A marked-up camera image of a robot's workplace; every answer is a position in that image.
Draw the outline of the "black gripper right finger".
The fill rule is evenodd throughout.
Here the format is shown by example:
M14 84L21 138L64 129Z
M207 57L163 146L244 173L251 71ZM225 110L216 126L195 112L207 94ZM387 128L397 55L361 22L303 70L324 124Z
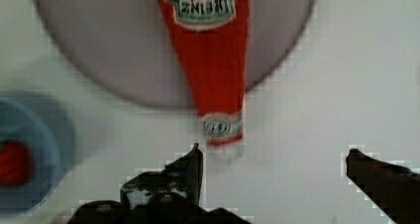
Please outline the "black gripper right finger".
M346 176L395 224L420 224L418 173L350 149Z

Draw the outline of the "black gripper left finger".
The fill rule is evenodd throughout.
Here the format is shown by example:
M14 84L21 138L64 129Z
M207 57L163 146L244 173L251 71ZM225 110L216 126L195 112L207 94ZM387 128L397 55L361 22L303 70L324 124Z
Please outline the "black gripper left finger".
M161 171L145 171L124 183L120 200L125 207L147 205L159 193L176 193L198 205L203 177L203 153L199 144Z

